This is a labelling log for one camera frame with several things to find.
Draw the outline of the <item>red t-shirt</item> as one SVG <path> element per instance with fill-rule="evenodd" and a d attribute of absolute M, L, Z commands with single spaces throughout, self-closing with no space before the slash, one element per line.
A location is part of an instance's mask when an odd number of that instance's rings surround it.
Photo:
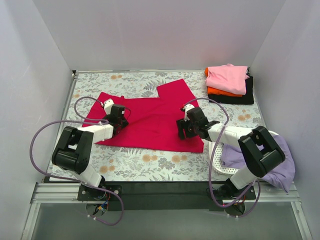
<path fill-rule="evenodd" d="M 101 145 L 202 153 L 204 143 L 200 137 L 180 139 L 178 135 L 176 121 L 185 116 L 180 108 L 195 99 L 186 82 L 179 79 L 160 85 L 157 93 L 158 97 L 125 98 L 101 92 L 98 100 L 112 99 L 131 110 L 128 126 L 115 137 L 101 141 Z"/>

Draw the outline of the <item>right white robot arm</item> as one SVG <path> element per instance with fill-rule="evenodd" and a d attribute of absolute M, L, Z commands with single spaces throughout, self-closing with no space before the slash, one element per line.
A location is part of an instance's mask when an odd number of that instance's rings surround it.
<path fill-rule="evenodd" d="M 208 121 L 203 110 L 192 104 L 181 108 L 184 118 L 176 121 L 180 139 L 200 137 L 213 142 L 213 148 L 218 143 L 240 149 L 245 165 L 229 177 L 225 183 L 214 190 L 221 197 L 237 199 L 245 192 L 245 187 L 255 180 L 264 177 L 286 157 L 274 139 L 275 133 L 264 126 L 254 129 L 237 126 L 227 126 L 219 121 Z"/>

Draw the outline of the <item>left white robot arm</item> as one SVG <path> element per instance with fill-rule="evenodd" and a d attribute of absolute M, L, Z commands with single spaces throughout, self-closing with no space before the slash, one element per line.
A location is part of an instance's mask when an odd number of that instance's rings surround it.
<path fill-rule="evenodd" d="M 101 105 L 105 115 L 85 119 L 92 125 L 85 127 L 66 126 L 53 151 L 51 162 L 62 170 L 70 172 L 77 180 L 91 185 L 89 194 L 95 200 L 106 196 L 105 178 L 90 164 L 92 145 L 114 138 L 129 125 L 125 113 L 127 107 L 108 100 Z"/>

